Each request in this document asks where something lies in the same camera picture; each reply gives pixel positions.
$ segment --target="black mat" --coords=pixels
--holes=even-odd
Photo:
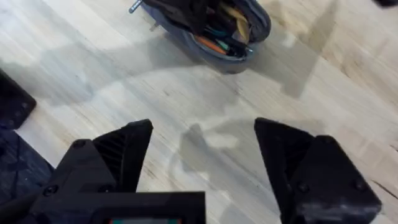
[[[0,205],[41,188],[53,170],[17,133],[0,130]]]

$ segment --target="black 3d-printed part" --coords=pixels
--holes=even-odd
[[[146,119],[93,140],[119,190],[136,191],[152,129],[152,123]]]
[[[35,106],[36,101],[0,69],[0,128],[19,128]]]
[[[171,218],[206,223],[204,192],[136,193],[152,134],[147,120],[75,141],[30,209],[43,223],[109,223],[112,218]]]
[[[283,224],[369,224],[381,202],[339,144],[258,118],[255,130]]]

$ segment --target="wood grain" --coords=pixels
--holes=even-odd
[[[272,33],[222,75],[131,1],[0,1],[0,67],[38,101],[18,133],[57,165],[71,142],[149,118],[140,191],[206,190],[208,223],[278,223],[262,116],[333,135],[398,223],[398,8],[260,0]]]

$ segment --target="display screen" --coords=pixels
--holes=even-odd
[[[112,219],[109,224],[182,224],[179,219],[123,218]]]

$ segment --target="black object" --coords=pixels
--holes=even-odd
[[[258,118],[255,130],[283,224],[368,224],[381,202],[330,136]]]
[[[36,197],[10,203],[0,223],[109,223],[113,219],[176,219],[206,222],[204,192],[136,193],[152,134],[147,119],[100,136],[75,141]]]
[[[398,5],[398,0],[375,0],[382,7],[391,7]]]
[[[207,7],[217,6],[219,1],[144,0],[144,3],[158,9],[175,26],[201,34],[206,26]]]
[[[0,223],[27,215],[54,168],[17,133],[0,130]]]
[[[0,128],[17,129],[35,108],[36,101],[0,69]]]

